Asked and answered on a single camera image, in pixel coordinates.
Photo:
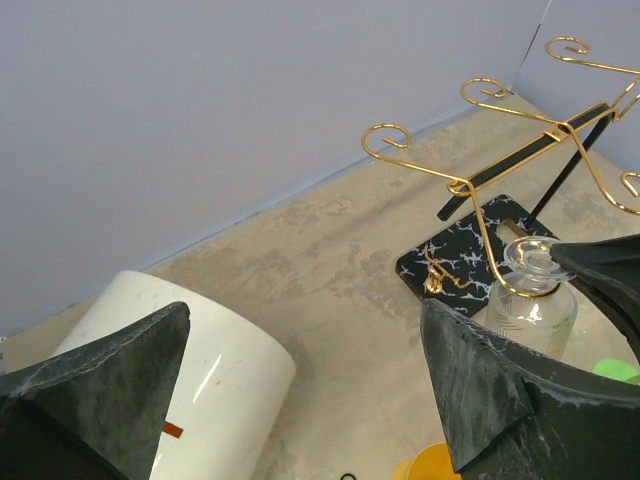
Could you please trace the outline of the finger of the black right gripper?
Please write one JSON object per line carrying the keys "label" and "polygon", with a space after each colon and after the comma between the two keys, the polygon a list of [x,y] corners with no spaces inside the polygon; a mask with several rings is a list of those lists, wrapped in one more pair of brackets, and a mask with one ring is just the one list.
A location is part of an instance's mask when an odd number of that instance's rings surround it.
{"label": "finger of the black right gripper", "polygon": [[638,234],[591,243],[556,243],[551,256],[611,299],[639,299]]}
{"label": "finger of the black right gripper", "polygon": [[592,302],[626,338],[639,359],[639,292],[629,288],[595,290]]}

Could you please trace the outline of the orange plastic wine glass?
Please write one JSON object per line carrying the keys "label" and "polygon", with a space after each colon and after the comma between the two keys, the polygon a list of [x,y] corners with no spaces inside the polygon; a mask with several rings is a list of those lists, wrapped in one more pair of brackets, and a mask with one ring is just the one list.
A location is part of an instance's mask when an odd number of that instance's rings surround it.
{"label": "orange plastic wine glass", "polygon": [[461,480],[453,470],[445,443],[428,446],[415,457],[400,463],[391,475],[392,480]]}

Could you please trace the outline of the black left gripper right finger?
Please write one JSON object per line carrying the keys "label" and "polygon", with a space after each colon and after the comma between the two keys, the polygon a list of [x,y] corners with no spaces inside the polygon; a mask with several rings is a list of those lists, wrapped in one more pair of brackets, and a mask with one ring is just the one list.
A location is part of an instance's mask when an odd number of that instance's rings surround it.
{"label": "black left gripper right finger", "polygon": [[465,479],[636,479],[639,388],[551,359],[436,299],[421,336]]}

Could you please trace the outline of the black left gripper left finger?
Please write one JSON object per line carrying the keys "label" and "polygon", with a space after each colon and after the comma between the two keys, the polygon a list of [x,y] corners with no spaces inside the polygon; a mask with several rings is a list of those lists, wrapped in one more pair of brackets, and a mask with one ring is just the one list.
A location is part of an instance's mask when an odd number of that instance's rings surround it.
{"label": "black left gripper left finger", "polygon": [[4,479],[147,479],[190,331],[171,303],[1,377]]}

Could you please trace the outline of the clear glass wine glass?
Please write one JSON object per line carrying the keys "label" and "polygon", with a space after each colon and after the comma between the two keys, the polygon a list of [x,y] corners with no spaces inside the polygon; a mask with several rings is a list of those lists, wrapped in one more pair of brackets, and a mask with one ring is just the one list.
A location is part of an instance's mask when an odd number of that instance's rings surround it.
{"label": "clear glass wine glass", "polygon": [[565,352],[578,313],[567,286],[574,275],[551,256],[558,243],[527,236],[505,247],[506,283],[492,285],[485,321],[487,329],[556,360]]}

